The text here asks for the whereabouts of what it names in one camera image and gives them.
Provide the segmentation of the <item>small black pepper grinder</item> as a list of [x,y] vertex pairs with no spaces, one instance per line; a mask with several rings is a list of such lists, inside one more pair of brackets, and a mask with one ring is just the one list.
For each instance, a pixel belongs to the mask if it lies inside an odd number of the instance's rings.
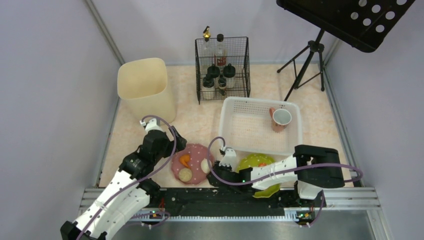
[[227,80],[221,75],[218,79],[218,89],[222,96],[226,95]]

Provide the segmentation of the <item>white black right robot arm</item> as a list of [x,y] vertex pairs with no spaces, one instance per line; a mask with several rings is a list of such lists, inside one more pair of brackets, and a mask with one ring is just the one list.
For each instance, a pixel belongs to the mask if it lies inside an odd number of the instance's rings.
[[228,188],[237,193],[255,195],[282,184],[294,184],[294,198],[298,202],[311,202],[323,190],[345,186],[339,152],[333,148],[298,145],[293,155],[264,164],[250,164],[247,168],[234,166],[238,159],[232,148],[224,147],[223,158],[214,163],[206,151],[209,183],[218,188]]

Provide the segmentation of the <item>pink polka dot plate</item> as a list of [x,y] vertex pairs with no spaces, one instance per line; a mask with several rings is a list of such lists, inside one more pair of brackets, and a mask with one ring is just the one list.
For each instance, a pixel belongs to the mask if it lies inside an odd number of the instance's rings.
[[[184,167],[180,162],[179,158],[182,155],[189,154],[191,160],[189,165],[192,171],[192,179],[189,182],[182,182],[178,178],[178,173]],[[177,152],[171,160],[171,171],[174,178],[182,184],[185,185],[199,185],[207,179],[208,174],[204,174],[201,170],[201,161],[207,158],[208,148],[199,143],[188,143],[186,148],[182,151]]]

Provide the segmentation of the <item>pink floral mug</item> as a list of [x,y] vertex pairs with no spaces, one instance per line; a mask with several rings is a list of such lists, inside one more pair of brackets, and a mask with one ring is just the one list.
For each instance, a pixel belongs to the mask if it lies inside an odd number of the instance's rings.
[[269,114],[271,117],[271,128],[276,133],[282,132],[292,121],[292,114],[283,108],[270,107]]

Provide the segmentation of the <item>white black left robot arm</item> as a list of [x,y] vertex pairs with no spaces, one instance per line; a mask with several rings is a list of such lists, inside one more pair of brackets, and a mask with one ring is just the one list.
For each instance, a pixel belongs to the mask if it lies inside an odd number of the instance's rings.
[[162,158],[185,149],[187,140],[174,126],[170,140],[161,127],[147,129],[143,142],[127,155],[108,186],[91,206],[74,221],[60,228],[64,240],[111,240],[139,210],[149,205],[159,192],[150,177]]

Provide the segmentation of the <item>white perforated plastic basket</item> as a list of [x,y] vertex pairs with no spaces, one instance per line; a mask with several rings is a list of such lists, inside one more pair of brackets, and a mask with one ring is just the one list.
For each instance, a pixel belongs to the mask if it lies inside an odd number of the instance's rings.
[[[290,123],[281,132],[272,130],[270,108],[291,114]],[[237,151],[290,156],[303,144],[300,108],[287,101],[231,96],[223,102],[218,135]]]

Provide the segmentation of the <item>black wire rack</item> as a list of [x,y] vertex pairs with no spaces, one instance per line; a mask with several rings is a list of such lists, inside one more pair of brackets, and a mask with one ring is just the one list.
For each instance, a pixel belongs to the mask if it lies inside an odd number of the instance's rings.
[[[217,45],[217,37],[210,38],[209,42],[213,49],[213,64],[215,64],[214,52]],[[200,57],[202,51],[202,43],[203,38],[197,38],[194,42],[196,68],[195,81],[198,102],[209,101],[203,98],[201,92],[202,80],[207,74],[207,69],[203,67],[202,60]],[[226,66],[228,64],[232,64],[236,70],[234,77],[235,86],[233,88],[226,87],[226,95],[221,95],[219,93],[218,79],[221,75],[224,77],[223,71],[220,70],[220,76],[214,79],[215,96],[211,100],[223,100],[227,97],[249,97],[251,94],[249,38],[246,36],[224,36],[224,43],[227,49]]]

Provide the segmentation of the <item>glass jar black lid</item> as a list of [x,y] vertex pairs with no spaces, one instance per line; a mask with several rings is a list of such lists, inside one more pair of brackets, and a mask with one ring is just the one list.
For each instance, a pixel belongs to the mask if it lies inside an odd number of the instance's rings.
[[212,79],[218,78],[220,74],[220,68],[215,64],[212,64],[207,68],[207,75]]
[[236,68],[229,63],[223,68],[223,76],[226,78],[226,87],[233,88],[235,86]]

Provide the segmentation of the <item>green polka dot plate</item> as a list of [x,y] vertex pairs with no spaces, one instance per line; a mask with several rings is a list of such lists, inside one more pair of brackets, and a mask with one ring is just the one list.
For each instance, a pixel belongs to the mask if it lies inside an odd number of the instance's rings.
[[[274,158],[269,155],[262,154],[262,153],[252,153],[240,160],[235,172],[239,173],[241,170],[245,170],[247,168],[258,167],[258,164],[260,163],[267,163],[267,165],[270,165],[274,162],[275,162]],[[255,192],[253,197],[256,199],[270,198],[279,190],[280,190],[280,185],[275,184],[268,187],[265,190]]]

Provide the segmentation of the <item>sauce bottle red label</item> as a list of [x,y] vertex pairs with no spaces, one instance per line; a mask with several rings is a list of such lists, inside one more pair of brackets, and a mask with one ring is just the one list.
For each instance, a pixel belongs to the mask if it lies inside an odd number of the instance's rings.
[[222,33],[219,33],[216,37],[216,48],[214,52],[214,62],[217,67],[221,71],[223,71],[224,67],[227,64],[227,48],[224,43],[224,35]]

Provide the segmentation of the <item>glass jar black lid front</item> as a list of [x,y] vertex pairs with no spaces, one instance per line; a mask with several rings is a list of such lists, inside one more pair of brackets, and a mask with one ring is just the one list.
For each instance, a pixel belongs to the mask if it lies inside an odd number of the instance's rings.
[[235,86],[236,68],[229,63],[223,68],[223,76],[226,78],[226,87],[233,88]]

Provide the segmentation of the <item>clear bottle gold spout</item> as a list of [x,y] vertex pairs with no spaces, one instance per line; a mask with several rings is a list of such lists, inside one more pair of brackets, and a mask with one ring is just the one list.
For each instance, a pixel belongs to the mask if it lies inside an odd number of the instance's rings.
[[203,42],[201,45],[200,57],[201,57],[202,66],[207,69],[210,65],[213,64],[213,55],[214,55],[213,48],[210,44],[211,34],[210,34],[210,27],[208,25],[203,30],[202,35],[203,35]]

